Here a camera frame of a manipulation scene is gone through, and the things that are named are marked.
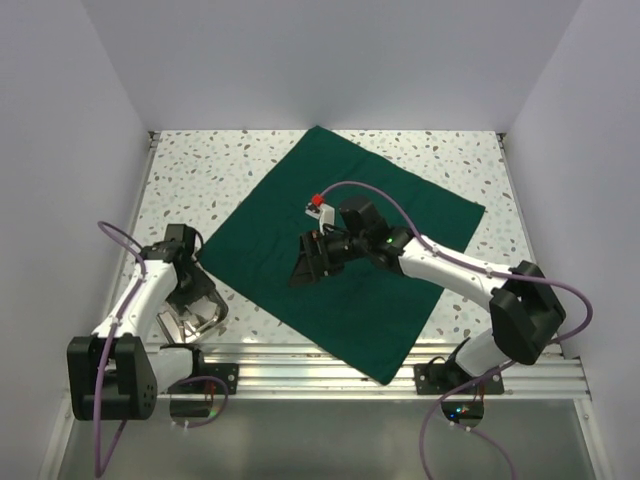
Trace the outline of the stainless steel tray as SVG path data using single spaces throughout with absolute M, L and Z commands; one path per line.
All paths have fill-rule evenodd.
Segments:
M 196 264 L 169 294 L 156 322 L 169 344 L 197 343 L 210 335 L 228 312 L 213 279 Z

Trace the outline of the green surgical cloth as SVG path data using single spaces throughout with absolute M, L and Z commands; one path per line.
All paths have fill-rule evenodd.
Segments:
M 213 150 L 211 191 L 233 211 L 206 241 L 201 265 L 215 278 L 320 348 L 373 380 L 396 375 L 442 290 L 386 273 L 367 260 L 315 284 L 289 280 L 304 209 L 316 194 L 338 204 L 367 194 L 392 225 L 413 222 L 438 243 L 464 251 L 485 209 L 322 127 L 273 151 L 265 136 L 243 135 Z

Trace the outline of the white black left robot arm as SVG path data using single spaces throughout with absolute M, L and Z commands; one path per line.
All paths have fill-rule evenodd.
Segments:
M 81 421 L 148 419 L 160 393 L 208 379 L 198 342 L 228 315 L 200 267 L 200 233 L 170 224 L 152 245 L 129 244 L 136 267 L 122 296 L 88 336 L 67 347 L 72 411 Z

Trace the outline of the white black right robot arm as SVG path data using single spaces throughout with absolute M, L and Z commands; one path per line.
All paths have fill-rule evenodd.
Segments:
M 508 267 L 440 246 L 413 229 L 389 225 L 362 195 L 338 208 L 317 197 L 306 213 L 318 227 L 300 237 L 290 286 L 317 283 L 341 273 L 350 261 L 367 259 L 379 269 L 465 296 L 489 313 L 489 329 L 427 368 L 429 383 L 440 392 L 468 392 L 482 375 L 509 361 L 535 364 L 566 317 L 544 274 L 531 262 Z

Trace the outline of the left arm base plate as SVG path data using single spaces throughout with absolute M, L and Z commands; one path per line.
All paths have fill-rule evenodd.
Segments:
M 229 395 L 235 395 L 239 380 L 240 366 L 237 363 L 204 363 L 190 377 L 169 387 L 169 394 L 223 394 L 224 384 Z

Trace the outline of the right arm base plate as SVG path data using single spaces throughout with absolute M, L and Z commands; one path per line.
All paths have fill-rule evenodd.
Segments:
M 422 363 L 413 366 L 414 384 L 417 395 L 444 395 L 454 388 L 459 387 L 472 378 L 454 365 L 447 363 Z M 461 390 L 462 395 L 502 395 L 505 388 L 502 376 L 498 374 L 479 384 Z

